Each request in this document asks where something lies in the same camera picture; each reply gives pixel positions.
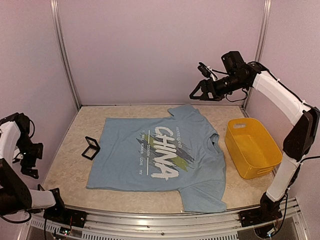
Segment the black brooch case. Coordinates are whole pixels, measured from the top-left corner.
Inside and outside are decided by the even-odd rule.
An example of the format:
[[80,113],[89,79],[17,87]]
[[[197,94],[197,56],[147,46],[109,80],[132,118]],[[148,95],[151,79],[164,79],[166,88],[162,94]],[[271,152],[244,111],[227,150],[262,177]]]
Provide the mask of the black brooch case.
[[37,185],[37,190],[38,191],[45,191],[45,189],[40,184]]
[[101,147],[98,144],[97,140],[92,137],[85,136],[85,140],[88,143],[88,146],[84,150],[84,152],[81,154],[81,156],[92,161],[96,157],[96,155],[100,152]]

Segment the light blue printed t-shirt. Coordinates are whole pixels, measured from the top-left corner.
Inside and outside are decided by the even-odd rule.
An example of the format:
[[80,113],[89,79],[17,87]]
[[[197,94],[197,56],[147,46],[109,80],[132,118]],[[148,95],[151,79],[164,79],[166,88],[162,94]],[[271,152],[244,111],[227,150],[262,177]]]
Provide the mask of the light blue printed t-shirt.
[[168,113],[163,118],[108,117],[86,187],[178,191],[186,212],[225,211],[226,162],[218,132],[189,104]]

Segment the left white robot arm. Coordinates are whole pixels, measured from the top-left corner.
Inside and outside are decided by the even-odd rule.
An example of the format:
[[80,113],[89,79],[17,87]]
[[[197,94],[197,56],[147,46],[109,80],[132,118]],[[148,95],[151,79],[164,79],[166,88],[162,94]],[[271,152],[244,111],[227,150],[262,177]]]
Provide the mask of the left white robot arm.
[[24,113],[13,113],[0,120],[0,218],[11,224],[31,220],[31,210],[50,208],[50,214],[63,223],[70,218],[70,211],[58,203],[50,190],[29,189],[13,169],[16,157],[20,159],[23,175],[39,178],[37,159],[42,159],[44,145],[33,143],[30,134],[33,121]]

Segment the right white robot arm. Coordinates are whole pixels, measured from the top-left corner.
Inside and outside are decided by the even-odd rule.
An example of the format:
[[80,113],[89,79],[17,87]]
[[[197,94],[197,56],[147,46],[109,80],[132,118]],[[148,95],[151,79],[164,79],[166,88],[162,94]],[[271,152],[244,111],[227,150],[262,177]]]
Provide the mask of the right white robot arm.
[[263,205],[255,212],[260,222],[266,222],[276,212],[274,205],[295,182],[301,165],[310,159],[307,154],[316,139],[320,111],[300,99],[262,63],[246,63],[239,51],[230,51],[221,60],[225,68],[223,78],[217,77],[217,70],[199,62],[197,68],[205,79],[197,84],[190,99],[219,102],[236,90],[246,93],[252,88],[276,105],[293,126],[283,141],[282,161],[277,173],[260,199]]

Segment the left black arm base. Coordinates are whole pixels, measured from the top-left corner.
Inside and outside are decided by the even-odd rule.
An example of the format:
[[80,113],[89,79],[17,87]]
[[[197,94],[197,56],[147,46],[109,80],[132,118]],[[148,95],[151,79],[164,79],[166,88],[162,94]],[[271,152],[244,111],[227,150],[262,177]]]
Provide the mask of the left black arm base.
[[59,188],[50,189],[55,205],[44,210],[43,217],[47,220],[68,225],[70,227],[84,228],[87,219],[87,213],[82,210],[67,208],[60,196]]

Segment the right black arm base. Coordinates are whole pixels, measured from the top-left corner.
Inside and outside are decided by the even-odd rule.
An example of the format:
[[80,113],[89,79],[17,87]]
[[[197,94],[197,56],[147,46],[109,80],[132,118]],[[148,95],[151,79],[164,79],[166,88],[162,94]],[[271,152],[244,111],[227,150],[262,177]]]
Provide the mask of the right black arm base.
[[280,203],[284,198],[285,195],[280,200],[273,202],[264,193],[260,199],[259,207],[239,212],[241,226],[248,227],[280,219],[283,216]]

